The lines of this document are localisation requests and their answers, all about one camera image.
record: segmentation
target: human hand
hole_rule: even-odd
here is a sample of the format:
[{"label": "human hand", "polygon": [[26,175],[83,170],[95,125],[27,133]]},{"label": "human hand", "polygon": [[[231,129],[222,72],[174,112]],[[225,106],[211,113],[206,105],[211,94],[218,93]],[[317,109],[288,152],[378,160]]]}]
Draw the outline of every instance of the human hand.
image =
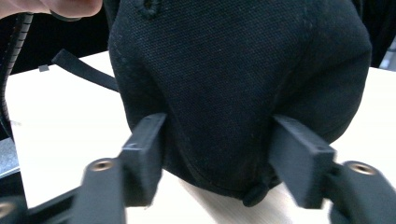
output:
[{"label": "human hand", "polygon": [[90,17],[99,12],[102,0],[0,0],[0,19],[20,13],[50,13],[66,18]]}]

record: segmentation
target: metal bolt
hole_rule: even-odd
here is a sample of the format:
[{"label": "metal bolt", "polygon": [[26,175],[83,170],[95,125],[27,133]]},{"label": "metal bolt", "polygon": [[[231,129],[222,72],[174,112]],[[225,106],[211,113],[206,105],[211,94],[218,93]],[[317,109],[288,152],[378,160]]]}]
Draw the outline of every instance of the metal bolt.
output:
[{"label": "metal bolt", "polygon": [[99,161],[95,163],[92,167],[91,170],[98,172],[98,171],[104,171],[108,170],[111,167],[113,167],[113,162],[112,161]]},{"label": "metal bolt", "polygon": [[355,172],[361,173],[363,175],[375,175],[375,170],[370,166],[361,163],[349,164],[349,168]]},{"label": "metal bolt", "polygon": [[15,205],[13,203],[0,203],[0,219],[8,216],[15,209]]}]

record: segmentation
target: black mount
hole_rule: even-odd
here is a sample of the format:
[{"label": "black mount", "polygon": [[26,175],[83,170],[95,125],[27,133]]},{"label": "black mount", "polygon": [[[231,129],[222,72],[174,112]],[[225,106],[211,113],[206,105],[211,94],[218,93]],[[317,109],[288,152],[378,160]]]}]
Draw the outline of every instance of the black mount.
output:
[{"label": "black mount", "polygon": [[[143,118],[115,159],[86,168],[82,185],[38,207],[24,199],[0,199],[0,223],[125,223],[125,207],[150,205],[162,175],[165,114]],[[396,194],[374,167],[333,162],[335,150],[295,119],[275,116],[269,162],[295,202],[319,209],[333,202],[336,224],[390,224],[396,220]]]}]

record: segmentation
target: coiled cable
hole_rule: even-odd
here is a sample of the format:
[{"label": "coiled cable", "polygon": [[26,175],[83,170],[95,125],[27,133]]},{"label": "coiled cable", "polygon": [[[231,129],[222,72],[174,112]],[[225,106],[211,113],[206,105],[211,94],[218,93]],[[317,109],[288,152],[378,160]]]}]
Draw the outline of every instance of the coiled cable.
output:
[{"label": "coiled cable", "polygon": [[7,80],[12,72],[15,62],[17,61],[18,55],[21,52],[21,48],[29,31],[32,20],[33,13],[30,12],[21,13],[17,16],[16,24],[10,37],[6,52],[4,53],[3,59],[0,61],[0,121],[6,134],[11,139],[13,139],[13,135],[6,102]]}]

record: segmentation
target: black cloth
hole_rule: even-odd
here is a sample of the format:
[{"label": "black cloth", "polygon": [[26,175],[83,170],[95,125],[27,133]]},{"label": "black cloth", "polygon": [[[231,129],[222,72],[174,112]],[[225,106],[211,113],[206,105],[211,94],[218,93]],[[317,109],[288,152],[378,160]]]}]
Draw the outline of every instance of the black cloth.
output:
[{"label": "black cloth", "polygon": [[396,1],[361,0],[362,19],[373,45],[372,67],[378,67],[396,36]]},{"label": "black cloth", "polygon": [[109,52],[130,128],[168,114],[165,169],[260,200],[276,184],[271,116],[337,139],[359,107],[371,45],[349,1],[121,0]]}]

